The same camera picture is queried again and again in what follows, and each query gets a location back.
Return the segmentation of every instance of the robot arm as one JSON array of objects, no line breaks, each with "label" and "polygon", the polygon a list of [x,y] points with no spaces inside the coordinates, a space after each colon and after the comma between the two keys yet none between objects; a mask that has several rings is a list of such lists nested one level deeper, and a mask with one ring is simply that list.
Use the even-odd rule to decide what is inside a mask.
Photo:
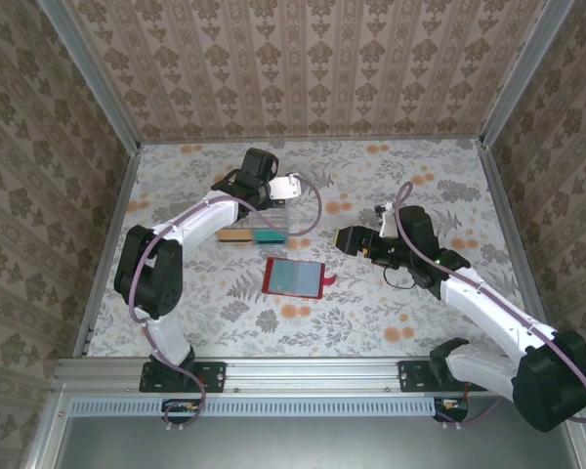
[{"label": "robot arm", "polygon": [[151,229],[138,225],[126,234],[114,288],[128,303],[135,270],[147,245],[169,229],[154,246],[139,277],[135,314],[147,327],[156,351],[172,364],[188,366],[193,359],[179,317],[173,313],[183,291],[184,255],[218,230],[247,216],[246,207],[232,199],[225,200],[226,197],[265,210],[284,199],[299,196],[302,189],[296,175],[277,178],[277,166],[273,154],[250,149],[241,168],[228,173],[193,207]]},{"label": "robot arm", "polygon": [[[504,351],[504,355],[492,354],[460,338],[442,344],[431,352],[432,378],[440,387],[447,381],[482,386],[514,402],[523,418],[540,431],[551,430],[586,406],[586,389],[579,379],[532,331],[537,329],[551,339],[586,376],[586,342],[578,333],[558,332],[495,292],[469,261],[439,246],[430,216],[422,207],[399,210],[408,238],[436,264],[474,280],[480,287],[449,276],[415,254],[398,235],[391,203],[376,207],[376,214],[383,220],[380,232],[366,227],[345,228],[337,234],[336,247],[350,255],[360,252],[384,268],[406,267],[415,284],[468,316]],[[529,328],[481,294],[482,288],[525,319]]]}]

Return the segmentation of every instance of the cable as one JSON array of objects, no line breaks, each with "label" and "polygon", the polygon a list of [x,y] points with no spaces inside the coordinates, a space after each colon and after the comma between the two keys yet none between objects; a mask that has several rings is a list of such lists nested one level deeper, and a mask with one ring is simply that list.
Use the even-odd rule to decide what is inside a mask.
[{"label": "cable", "polygon": [[256,216],[258,216],[258,218],[260,218],[263,221],[263,223],[265,223],[268,227],[270,227],[272,230],[274,230],[277,233],[280,233],[283,236],[303,236],[303,235],[311,232],[312,230],[314,230],[314,228],[319,224],[319,221],[321,220],[321,214],[322,214],[322,211],[323,211],[323,205],[322,205],[322,202],[321,202],[321,194],[319,193],[319,190],[311,182],[306,181],[305,179],[303,179],[299,175],[294,175],[293,177],[295,179],[297,179],[302,185],[308,186],[311,189],[311,191],[314,192],[314,196],[316,197],[316,201],[317,201],[317,204],[318,204],[318,210],[317,210],[316,218],[314,219],[314,222],[308,228],[306,228],[305,230],[302,230],[302,231],[300,231],[298,233],[286,233],[286,232],[283,232],[280,229],[276,228],[272,224],[272,222],[270,222],[266,217],[264,217],[263,215],[261,215],[256,208],[254,208],[252,205],[250,205],[245,200],[241,200],[240,198],[232,197],[231,195],[222,195],[222,196],[218,196],[218,197],[211,198],[209,200],[203,200],[201,204],[195,205],[187,213],[183,214],[182,216],[180,216],[179,218],[177,218],[176,220],[174,220],[172,224],[170,224],[167,228],[165,228],[159,234],[157,234],[154,237],[154,239],[146,246],[146,249],[144,250],[144,253],[141,256],[141,259],[139,260],[139,263],[137,264],[137,268],[135,269],[135,275],[133,276],[133,281],[132,281],[132,283],[130,285],[130,291],[128,293],[128,314],[130,315],[131,319],[134,322],[136,322],[138,324],[141,324],[144,327],[145,333],[146,333],[147,342],[149,342],[149,345],[153,349],[154,354],[156,355],[156,357],[158,358],[158,360],[160,362],[166,364],[170,368],[174,369],[175,371],[178,371],[179,373],[187,376],[191,381],[193,381],[197,385],[197,387],[199,388],[199,391],[200,391],[200,402],[199,402],[199,406],[197,408],[197,411],[185,423],[180,424],[180,425],[176,425],[176,424],[170,422],[169,421],[169,418],[168,418],[169,408],[170,407],[168,407],[166,409],[163,419],[164,419],[165,423],[167,423],[168,428],[172,428],[172,427],[174,427],[174,428],[181,428],[181,427],[185,427],[185,426],[188,426],[191,423],[193,423],[195,421],[195,419],[197,418],[197,416],[202,412],[202,410],[204,409],[204,406],[206,404],[206,390],[205,390],[204,385],[202,384],[202,382],[199,379],[197,379],[197,377],[193,373],[191,373],[190,371],[187,371],[186,369],[180,368],[179,366],[174,365],[173,363],[171,363],[167,359],[167,357],[165,357],[159,350],[157,350],[156,342],[154,341],[154,338],[151,336],[151,334],[149,332],[149,329],[147,328],[147,318],[143,318],[143,319],[137,318],[137,314],[135,313],[135,296],[136,296],[136,293],[137,293],[137,285],[139,284],[139,278],[141,277],[141,274],[142,274],[142,272],[144,270],[144,266],[146,265],[146,260],[149,257],[149,254],[154,249],[154,246],[164,236],[166,236],[172,230],[174,230],[176,228],[179,228],[182,225],[182,223],[185,220],[187,220],[189,217],[191,217],[192,215],[200,212],[204,208],[208,207],[210,204],[219,203],[219,202],[233,201],[233,202],[236,202],[236,203],[238,203],[240,205],[243,205],[249,211],[253,212]]},{"label": "cable", "polygon": [[[577,376],[579,381],[586,388],[586,376],[584,376],[584,373],[581,372],[581,370],[577,367],[577,365],[575,363],[573,363],[571,361],[571,359],[569,357],[567,357],[565,355],[565,353],[562,350],[560,350],[560,348],[549,337],[547,337],[545,334],[543,334],[537,328],[532,327],[532,324],[529,321],[527,321],[521,315],[518,315],[515,311],[512,310],[512,308],[509,308],[508,306],[506,306],[506,304],[504,304],[504,302],[502,302],[499,298],[497,298],[497,296],[494,295],[488,288],[485,288],[485,287],[482,288],[480,284],[472,281],[470,278],[467,278],[457,272],[451,271],[447,267],[444,267],[442,265],[437,264],[432,259],[430,259],[428,256],[426,256],[423,252],[421,252],[417,248],[417,246],[414,245],[414,243],[410,240],[410,238],[405,233],[405,230],[403,229],[403,226],[401,225],[401,219],[399,218],[399,208],[406,201],[406,199],[410,196],[410,194],[412,193],[413,187],[414,186],[412,185],[412,183],[408,181],[408,182],[404,183],[399,188],[399,192],[398,192],[398,196],[397,196],[397,200],[396,200],[396,208],[395,208],[395,221],[398,225],[398,232],[401,235],[401,237],[403,238],[403,240],[405,241],[405,243],[408,245],[408,247],[410,249],[412,249],[412,251],[417,256],[419,256],[422,260],[424,260],[425,262],[430,264],[432,267],[439,269],[440,271],[448,274],[449,276],[456,277],[456,278],[464,281],[465,283],[473,286],[474,288],[477,288],[479,290],[479,292],[484,294],[493,303],[495,303],[502,310],[504,310],[506,313],[508,313],[510,316],[512,316],[523,327],[531,330],[532,334],[534,334],[536,337],[538,337],[540,340],[542,340],[552,351],[554,351],[554,353],[558,357],[560,357],[560,359],[566,364],[566,366],[568,366],[570,368],[570,370],[573,372],[573,374],[575,374],[575,376]],[[586,417],[571,417],[569,420],[572,422],[577,422],[577,423],[586,423]]]},{"label": "cable", "polygon": [[484,412],[482,412],[480,415],[478,415],[477,417],[473,417],[470,420],[466,420],[464,422],[456,422],[453,418],[451,418],[449,415],[447,415],[446,413],[443,412],[439,412],[437,410],[437,415],[444,418],[445,420],[447,420],[449,423],[453,423],[455,424],[456,428],[460,428],[460,427],[467,427],[469,425],[473,425],[474,423],[478,423],[481,420],[483,420],[484,418],[486,418],[488,415],[490,415],[496,408],[498,408],[502,403],[504,402],[504,398],[499,398],[497,401],[495,401],[487,410],[485,410]]},{"label": "cable", "polygon": [[382,277],[384,277],[384,281],[387,283],[388,286],[391,286],[393,288],[398,288],[399,290],[411,290],[412,288],[415,287],[416,283],[412,283],[412,285],[410,285],[410,286],[393,285],[387,279],[387,269],[388,269],[388,267],[384,268],[384,272],[382,273]]}]

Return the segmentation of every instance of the floral tablecloth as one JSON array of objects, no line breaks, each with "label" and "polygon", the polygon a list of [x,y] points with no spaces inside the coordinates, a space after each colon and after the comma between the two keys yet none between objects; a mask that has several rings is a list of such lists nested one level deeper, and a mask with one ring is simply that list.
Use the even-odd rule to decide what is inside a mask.
[{"label": "floral tablecloth", "polygon": [[[185,259],[184,293],[175,311],[201,357],[380,357],[427,355],[460,336],[491,345],[464,315],[420,289],[397,290],[382,269],[342,254],[336,232],[350,225],[377,229],[373,207],[394,200],[398,187],[414,183],[408,203],[432,216],[441,245],[469,259],[480,275],[519,306],[521,294],[481,169],[475,141],[283,142],[156,145],[141,148],[137,181],[123,221],[105,297],[88,355],[147,356],[141,328],[112,289],[125,234],[136,224],[151,227],[196,203],[210,186],[239,167],[246,150],[273,152],[279,174],[297,171],[323,198],[319,226],[283,247],[232,247],[214,237]],[[290,202],[290,230],[309,225],[313,195]],[[321,300],[264,295],[267,258],[326,264],[336,275]],[[389,280],[411,283],[405,270]]]}]

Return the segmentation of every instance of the wall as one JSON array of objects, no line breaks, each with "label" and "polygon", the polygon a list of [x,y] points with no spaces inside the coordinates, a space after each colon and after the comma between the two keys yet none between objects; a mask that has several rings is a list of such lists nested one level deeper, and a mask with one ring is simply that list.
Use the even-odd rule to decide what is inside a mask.
[{"label": "wall", "polygon": [[586,337],[586,0],[577,0],[493,153],[546,313]]},{"label": "wall", "polygon": [[37,3],[0,1],[0,468],[71,354],[125,151]]},{"label": "wall", "polygon": [[542,0],[69,0],[144,141],[475,135]]}]

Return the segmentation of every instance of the red strap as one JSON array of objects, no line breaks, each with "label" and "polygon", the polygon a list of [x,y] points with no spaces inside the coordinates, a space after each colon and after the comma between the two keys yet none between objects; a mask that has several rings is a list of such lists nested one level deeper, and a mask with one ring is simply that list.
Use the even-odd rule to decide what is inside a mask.
[{"label": "red strap", "polygon": [[330,286],[333,285],[336,282],[336,276],[332,276],[332,277],[324,277],[323,278],[323,284],[325,286]]}]

